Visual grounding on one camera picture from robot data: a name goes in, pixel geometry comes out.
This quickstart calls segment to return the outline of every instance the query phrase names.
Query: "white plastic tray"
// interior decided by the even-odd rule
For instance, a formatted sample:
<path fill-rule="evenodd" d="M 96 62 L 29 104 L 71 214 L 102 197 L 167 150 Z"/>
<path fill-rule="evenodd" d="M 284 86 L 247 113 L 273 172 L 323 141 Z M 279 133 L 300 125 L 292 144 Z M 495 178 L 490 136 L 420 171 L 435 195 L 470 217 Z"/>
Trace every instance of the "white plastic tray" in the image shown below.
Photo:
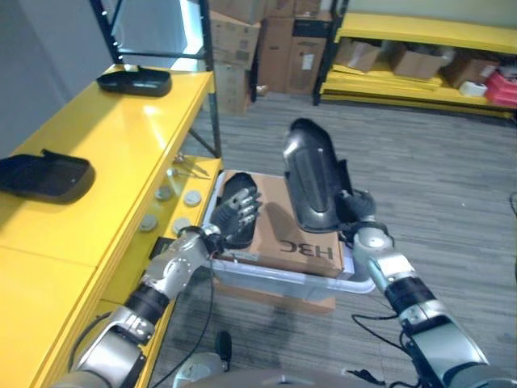
<path fill-rule="evenodd" d="M 204 215 L 204 224 L 208 223 L 210 215 L 216 206 L 217 193 L 225 179 L 222 172 L 217 178 L 212 197 L 208 202 Z M 351 260 L 345 250 L 344 260 Z M 256 289 L 269 293 L 278 293 L 289 297 L 298 297 L 307 301 L 320 301 L 339 293 L 370 293 L 374 290 L 373 280 L 365 275 L 364 268 L 355 265 L 355 274 L 348 280 L 332 279 L 324 276 L 306 275 L 299 272 L 283 271 L 274 268 L 259 267 L 239 263 L 234 260 L 213 260 L 212 268 L 225 285 Z"/>

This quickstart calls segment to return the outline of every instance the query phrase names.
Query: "brown cardboard box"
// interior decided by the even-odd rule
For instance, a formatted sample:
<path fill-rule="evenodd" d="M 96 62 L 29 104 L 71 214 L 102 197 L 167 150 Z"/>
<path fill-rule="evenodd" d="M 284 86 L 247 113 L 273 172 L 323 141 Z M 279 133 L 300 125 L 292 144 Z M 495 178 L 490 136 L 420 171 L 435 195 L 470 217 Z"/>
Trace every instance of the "brown cardboard box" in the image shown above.
<path fill-rule="evenodd" d="M 249 70 L 259 39 L 260 23 L 249 25 L 213 11 L 210 20 L 214 59 Z"/>
<path fill-rule="evenodd" d="M 293 18 L 268 18 L 263 22 L 258 49 L 258 84 L 285 92 Z"/>
<path fill-rule="evenodd" d="M 331 28 L 332 16 L 330 12 L 320 12 L 315 18 L 295 18 L 292 35 L 326 39 Z"/>
<path fill-rule="evenodd" d="M 483 83 L 498 65 L 499 60 L 491 54 L 460 49 L 452 63 L 442 69 L 442 74 L 449 85 L 457 88 L 465 81 Z"/>
<path fill-rule="evenodd" d="M 208 4 L 212 11 L 255 24 L 266 16 L 268 0 L 209 0 Z"/>
<path fill-rule="evenodd" d="M 322 0 L 296 0 L 294 15 L 304 18 L 316 17 L 320 11 Z"/>
<path fill-rule="evenodd" d="M 221 115 L 243 116 L 248 105 L 248 71 L 241 66 L 218 62 L 214 64 L 214 70 L 216 74 L 217 111 Z"/>
<path fill-rule="evenodd" d="M 294 0 L 269 0 L 267 18 L 291 18 L 294 16 Z"/>
<path fill-rule="evenodd" d="M 393 73 L 404 77 L 432 78 L 443 64 L 441 56 L 428 55 L 410 51 L 403 43 L 395 44 L 394 53 L 390 56 Z"/>
<path fill-rule="evenodd" d="M 343 38 L 339 43 L 338 53 L 334 59 L 337 65 L 368 72 L 380 53 L 380 47 L 368 42 Z"/>
<path fill-rule="evenodd" d="M 323 38 L 292 38 L 285 87 L 287 93 L 309 95 L 313 92 L 325 44 Z"/>
<path fill-rule="evenodd" d="M 225 179 L 236 172 L 228 171 Z M 225 251 L 222 259 L 333 278 L 341 274 L 343 254 L 337 233 L 311 234 L 298 227 L 283 177 L 251 177 L 263 202 L 253 241 L 246 249 Z"/>
<path fill-rule="evenodd" d="M 327 314 L 331 313 L 336 308 L 336 300 L 334 297 L 328 297 L 327 299 L 323 299 L 319 302 L 310 302 L 297 297 L 285 297 L 278 293 L 266 293 L 255 289 L 232 287 L 222 284 L 217 279 L 214 279 L 214 286 L 218 293 L 224 293 L 230 297 L 241 297 L 249 301 L 281 307 L 285 310 L 294 310 L 309 314 Z"/>

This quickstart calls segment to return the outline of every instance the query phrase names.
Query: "gray carpet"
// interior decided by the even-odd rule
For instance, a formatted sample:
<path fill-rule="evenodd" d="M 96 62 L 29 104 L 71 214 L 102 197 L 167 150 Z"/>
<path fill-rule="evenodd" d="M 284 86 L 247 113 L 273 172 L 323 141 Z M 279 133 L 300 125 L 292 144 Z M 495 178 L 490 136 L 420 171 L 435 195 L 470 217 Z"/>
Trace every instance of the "gray carpet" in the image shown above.
<path fill-rule="evenodd" d="M 297 117 L 326 129 L 347 158 L 352 184 L 368 188 L 377 217 L 435 295 L 473 336 L 492 364 L 515 375 L 515 218 L 508 196 L 517 190 L 516 131 L 510 121 L 377 105 L 323 104 L 308 96 L 270 93 L 244 117 L 221 117 L 226 168 L 281 175 L 284 134 Z M 209 136 L 209 119 L 195 123 Z M 184 150 L 203 153 L 189 138 Z M 179 298 L 152 383 L 191 349 L 206 319 L 207 272 Z M 328 315 L 298 314 L 216 294 L 199 351 L 215 335 L 233 337 L 233 367 L 368 369 L 387 382 L 416 382 L 408 357 L 381 343 L 350 314 L 388 315 L 377 292 L 343 294 Z M 371 323 L 396 339 L 395 322 Z M 172 378 L 163 386 L 171 386 Z"/>

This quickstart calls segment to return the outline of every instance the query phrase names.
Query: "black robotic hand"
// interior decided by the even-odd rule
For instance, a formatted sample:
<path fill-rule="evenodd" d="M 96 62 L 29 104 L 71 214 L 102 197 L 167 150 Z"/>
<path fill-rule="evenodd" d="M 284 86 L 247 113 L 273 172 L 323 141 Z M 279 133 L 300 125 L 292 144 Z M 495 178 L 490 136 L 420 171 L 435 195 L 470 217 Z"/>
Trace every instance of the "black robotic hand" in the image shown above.
<path fill-rule="evenodd" d="M 367 191 L 354 190 L 353 195 L 350 195 L 343 190 L 336 205 L 339 218 L 346 223 L 368 220 L 376 212 L 375 200 Z"/>
<path fill-rule="evenodd" d="M 223 246 L 259 215 L 259 196 L 255 187 L 243 188 L 214 209 L 210 223 L 219 228 Z"/>

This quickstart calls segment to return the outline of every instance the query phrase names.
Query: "red box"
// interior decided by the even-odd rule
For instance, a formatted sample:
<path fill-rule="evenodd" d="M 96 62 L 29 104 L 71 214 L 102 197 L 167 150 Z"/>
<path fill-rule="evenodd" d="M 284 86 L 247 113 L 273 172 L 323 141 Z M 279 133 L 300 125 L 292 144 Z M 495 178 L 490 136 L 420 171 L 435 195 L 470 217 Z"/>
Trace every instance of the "red box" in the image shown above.
<path fill-rule="evenodd" d="M 485 82 L 488 90 L 485 97 L 500 105 L 517 107 L 517 82 L 505 79 L 499 72 L 494 72 Z"/>

